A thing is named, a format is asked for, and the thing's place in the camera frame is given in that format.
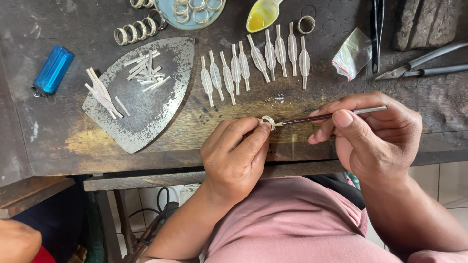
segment worn wooden table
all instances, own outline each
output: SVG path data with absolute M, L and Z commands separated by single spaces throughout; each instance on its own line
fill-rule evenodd
M 199 148 L 222 119 L 269 115 L 275 120 L 306 116 L 321 104 L 347 94 L 380 90 L 416 110 L 423 117 L 424 129 L 417 164 L 468 160 L 468 72 L 430 78 L 405 78 L 374 81 L 366 66 L 351 82 L 336 73 L 331 60 L 344 39 L 355 27 L 368 32 L 365 0 L 288 0 L 281 4 L 277 23 L 286 41 L 288 23 L 303 15 L 315 17 L 313 33 L 306 35 L 311 57 L 307 90 L 301 89 L 301 76 L 292 77 L 291 63 L 286 63 L 288 77 L 276 67 L 276 82 L 266 84 L 249 56 L 250 86 L 232 106 L 228 93 L 224 102 L 213 93 L 216 107 L 210 108 L 200 81 L 200 56 L 223 51 L 231 59 L 231 43 L 242 40 L 248 54 L 250 46 L 245 21 L 254 0 L 229 0 L 220 18 L 209 27 L 195 32 L 168 28 L 145 41 L 119 46 L 113 39 L 115 28 L 142 19 L 148 9 L 136 10 L 127 0 L 4 0 L 0 8 L 1 58 L 9 89 L 1 83 L 0 103 L 3 124 L 0 185 L 31 175 L 75 175 L 102 172 L 149 170 L 201 166 Z M 390 50 L 394 31 L 396 4 L 387 3 L 382 40 L 381 72 L 400 66 L 426 51 Z M 463 3 L 468 14 L 468 3 Z M 270 28 L 272 40 L 276 30 Z M 460 16 L 456 39 L 468 32 L 468 17 Z M 88 93 L 83 86 L 85 69 L 105 71 L 115 60 L 148 42 L 175 36 L 195 38 L 195 65 L 186 97 L 167 128 L 150 145 L 129 155 L 122 150 L 81 110 Z M 252 34 L 263 52 L 263 32 Z M 296 32 L 299 43 L 300 34 Z M 66 47 L 75 59 L 58 88 L 48 99 L 34 98 L 29 87 L 54 45 Z M 434 67 L 466 62 L 468 49 L 459 50 L 424 65 Z M 221 66 L 219 56 L 215 58 Z M 320 161 L 336 159 L 334 141 L 319 145 L 307 143 L 312 124 L 277 128 L 270 138 L 267 161 Z M 6 154 L 15 148 L 15 154 Z

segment blue lighter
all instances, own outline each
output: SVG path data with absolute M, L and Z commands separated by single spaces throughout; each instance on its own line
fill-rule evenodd
M 35 97 L 46 97 L 54 94 L 65 71 L 72 62 L 73 54 L 60 46 L 54 46 L 52 52 L 34 80 L 32 90 Z

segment silver ring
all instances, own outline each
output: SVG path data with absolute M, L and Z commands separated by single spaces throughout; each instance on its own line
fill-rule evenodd
M 266 116 L 266 115 L 263 116 L 263 117 L 262 117 L 262 120 L 260 120 L 260 124 L 264 123 L 263 120 L 266 120 L 267 122 L 270 123 L 270 125 L 271 125 L 271 130 L 274 130 L 274 129 L 275 129 L 275 127 L 276 127 L 276 126 L 275 126 L 275 121 L 274 121 L 270 116 Z
M 120 42 L 120 39 L 118 38 L 119 33 L 122 34 L 122 42 Z M 121 28 L 118 28 L 118 29 L 114 30 L 114 38 L 115 38 L 117 44 L 119 44 L 121 46 L 125 46 L 126 44 L 128 44 L 127 32 L 125 32 L 125 30 L 123 30 Z
M 143 20 L 141 20 L 143 24 L 145 23 L 145 21 L 148 21 L 148 25 L 151 28 L 151 31 L 148 33 L 148 36 L 154 36 L 156 33 L 156 24 L 154 23 L 153 19 L 149 17 L 145 17 L 143 18 Z
M 155 13 L 158 13 L 161 17 L 161 23 L 159 23 L 159 27 L 157 28 L 158 31 L 161 31 L 166 28 L 166 19 L 164 19 L 164 16 L 158 9 L 151 9 L 151 11 L 149 11 L 148 17 L 152 19 Z
M 215 8 L 212 8 L 211 6 L 208 5 L 208 1 L 206 2 L 206 7 L 211 10 L 211 11 L 218 11 L 221 9 L 221 7 L 223 6 L 223 0 L 219 0 L 219 6 L 215 7 Z
M 128 43 L 136 43 L 138 41 L 138 32 L 137 29 L 133 25 L 124 25 L 122 29 L 127 32 L 128 29 L 132 30 L 132 39 L 128 41 Z
M 140 28 L 141 28 L 141 37 L 139 37 L 138 40 L 145 40 L 148 37 L 148 32 L 146 30 L 146 25 L 142 21 L 136 21 L 135 23 L 133 23 L 133 27 L 135 29 L 138 26 L 140 26 Z
M 130 4 L 132 5 L 132 7 L 134 8 L 140 8 L 143 6 L 143 3 L 144 3 L 144 0 L 138 0 L 138 2 L 136 4 L 134 4 L 135 0 L 130 0 Z
M 300 29 L 300 23 L 302 22 L 303 19 L 307 19 L 307 20 L 309 20 L 309 21 L 312 23 L 312 29 L 311 29 L 309 32 L 304 32 L 304 31 L 302 31 L 302 29 Z M 308 34 L 308 33 L 310 33 L 310 32 L 312 32 L 312 31 L 314 30 L 314 28 L 315 28 L 315 19 L 314 19 L 313 17 L 309 16 L 309 15 L 303 16 L 303 17 L 299 20 L 299 22 L 297 23 L 297 30 L 298 30 L 300 33 L 304 34 L 304 35 L 305 35 L 305 34 Z
M 189 7 L 193 10 L 193 11 L 200 11 L 202 10 L 204 7 L 205 7 L 205 0 L 202 0 L 202 3 L 197 6 L 197 7 L 194 7 L 191 5 L 191 3 L 193 2 L 193 0 L 190 0 L 189 1 Z
M 152 8 L 154 6 L 154 0 L 148 0 L 146 4 L 145 1 L 143 1 L 143 6 L 147 8 Z
M 182 12 L 177 11 L 177 10 L 183 8 L 184 6 L 186 6 L 187 8 L 184 9 Z M 177 4 L 174 4 L 174 5 L 172 5 L 172 10 L 174 11 L 174 14 L 176 14 L 177 16 L 186 16 L 186 15 L 189 14 L 189 5 L 185 4 L 183 6 L 178 6 Z
M 177 17 L 179 17 L 179 16 L 177 16 L 177 15 L 174 13 L 174 20 L 175 20 L 177 23 L 179 23 L 179 24 L 185 24 L 185 23 L 187 23 L 187 22 L 189 21 L 189 19 L 190 19 L 190 15 L 188 15 L 188 14 L 187 14 L 187 16 L 185 17 L 185 19 L 182 20 L 182 21 L 178 20 Z
M 208 22 L 208 18 L 210 17 L 210 14 L 208 13 L 208 10 L 206 10 L 205 8 L 203 8 L 202 10 L 205 10 L 205 12 L 206 12 L 206 18 L 205 18 L 205 20 L 203 20 L 203 21 L 197 21 L 197 20 L 195 19 L 195 14 L 196 14 L 198 11 L 193 10 L 193 21 L 194 21 L 195 23 L 199 24 L 199 25 L 204 25 L 204 24 L 206 24 L 206 22 Z

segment paintbrush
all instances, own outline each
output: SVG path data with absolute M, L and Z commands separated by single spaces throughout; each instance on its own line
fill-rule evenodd
M 378 110 L 386 110 L 386 109 L 388 109 L 387 106 L 382 106 L 382 107 L 376 107 L 376 108 L 352 110 L 352 112 L 354 112 L 356 114 L 361 114 L 361 113 L 378 111 Z M 333 116 L 333 113 L 329 113 L 329 114 L 324 114 L 324 115 L 319 115 L 319 116 L 313 116 L 313 117 L 300 118 L 300 119 L 295 119 L 295 120 L 290 120 L 290 121 L 284 121 L 284 122 L 274 124 L 274 126 L 284 126 L 284 125 L 288 125 L 288 124 L 297 124 L 297 123 L 304 123 L 304 122 L 326 120 L 326 119 L 331 119 L 332 116 Z

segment fingernail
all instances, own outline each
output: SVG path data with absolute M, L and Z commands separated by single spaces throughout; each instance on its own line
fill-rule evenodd
M 340 101 L 335 101 L 334 103 L 330 104 L 330 106 L 328 108 L 331 109 L 331 108 L 337 106 L 338 103 L 340 103 Z
M 264 122 L 264 123 L 260 124 L 260 126 L 262 128 L 264 128 L 265 130 L 267 130 L 267 131 L 271 131 L 271 124 L 269 122 Z
M 345 110 L 339 110 L 333 114 L 333 119 L 335 120 L 336 124 L 341 128 L 346 128 L 351 125 L 353 118 L 352 116 Z
M 316 110 L 312 111 L 312 112 L 309 114 L 309 117 L 315 116 L 318 112 L 319 112 L 319 109 L 316 109 Z
M 322 130 L 321 129 L 319 129 L 317 131 L 317 135 L 315 137 L 317 137 L 317 139 L 320 139 L 322 137 Z

